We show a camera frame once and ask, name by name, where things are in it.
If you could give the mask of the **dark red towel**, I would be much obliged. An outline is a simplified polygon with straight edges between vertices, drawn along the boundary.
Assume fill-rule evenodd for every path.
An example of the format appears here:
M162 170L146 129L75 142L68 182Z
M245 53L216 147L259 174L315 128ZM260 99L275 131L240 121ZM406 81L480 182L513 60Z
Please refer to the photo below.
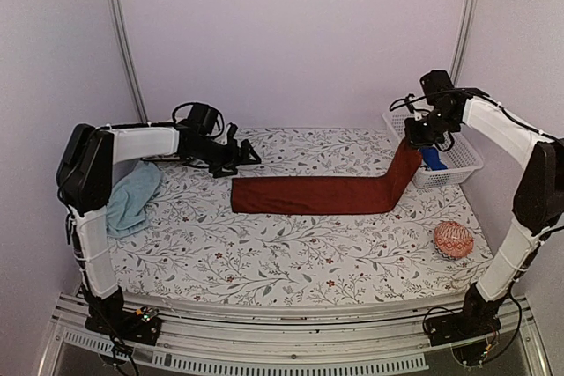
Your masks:
M305 216L373 215L392 211L422 162L406 140L379 177L301 176L232 179L234 213Z

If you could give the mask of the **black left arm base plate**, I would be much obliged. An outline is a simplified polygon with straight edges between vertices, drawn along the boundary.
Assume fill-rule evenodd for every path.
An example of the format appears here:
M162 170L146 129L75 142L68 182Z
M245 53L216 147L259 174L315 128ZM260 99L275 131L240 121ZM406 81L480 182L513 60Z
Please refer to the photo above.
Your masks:
M112 340L155 346L162 326L159 314L158 308L149 306L141 307L135 312L123 309L109 311L91 309L85 328L107 335Z

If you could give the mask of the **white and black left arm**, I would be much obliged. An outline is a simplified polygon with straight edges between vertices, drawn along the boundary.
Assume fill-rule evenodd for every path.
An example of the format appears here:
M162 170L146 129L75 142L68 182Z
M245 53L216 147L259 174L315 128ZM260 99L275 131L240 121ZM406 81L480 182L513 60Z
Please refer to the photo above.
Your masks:
M233 176L239 166L261 162L249 140L235 139L236 132L236 125L229 125L220 143L186 121L98 128L81 123L73 129L56 173L57 196L73 223L68 239L78 254L92 328L124 335L147 320L124 310L122 289L111 267L106 216L114 165L176 155L204 162L215 178Z

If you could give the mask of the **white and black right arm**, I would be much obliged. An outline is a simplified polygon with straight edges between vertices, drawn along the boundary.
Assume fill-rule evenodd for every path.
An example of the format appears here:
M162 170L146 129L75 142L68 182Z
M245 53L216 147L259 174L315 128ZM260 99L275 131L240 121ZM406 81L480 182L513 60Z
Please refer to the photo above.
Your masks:
M515 164L504 182L506 235L499 239L484 274L471 285L460 313L449 318L464 337L498 328L501 303L534 261L546 239L563 222L563 142L512 115L500 102L478 89L450 88L427 92L426 107L409 94L402 104L406 140L415 148L439 145L462 128L472 129L498 146Z

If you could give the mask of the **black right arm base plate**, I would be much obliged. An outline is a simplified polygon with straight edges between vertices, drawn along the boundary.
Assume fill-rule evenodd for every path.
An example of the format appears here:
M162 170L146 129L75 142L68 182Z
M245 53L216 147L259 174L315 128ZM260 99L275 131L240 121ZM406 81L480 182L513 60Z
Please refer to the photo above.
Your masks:
M472 321L466 319L462 312L435 306L425 314L422 329L432 346L440 346L494 334L501 329L501 322L496 316L484 321Z

